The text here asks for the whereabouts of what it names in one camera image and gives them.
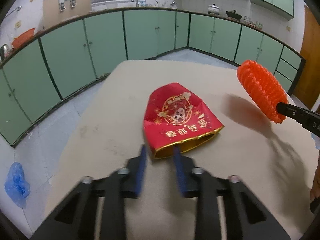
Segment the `person's hand at edge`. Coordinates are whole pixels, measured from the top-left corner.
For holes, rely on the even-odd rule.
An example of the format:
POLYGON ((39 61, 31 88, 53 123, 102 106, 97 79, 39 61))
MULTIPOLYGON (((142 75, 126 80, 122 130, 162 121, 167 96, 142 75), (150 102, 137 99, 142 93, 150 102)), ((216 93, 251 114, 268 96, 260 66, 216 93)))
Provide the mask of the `person's hand at edge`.
POLYGON ((313 179, 312 188, 310 190, 310 201, 312 202, 315 198, 320 196, 320 165, 318 164, 313 179))

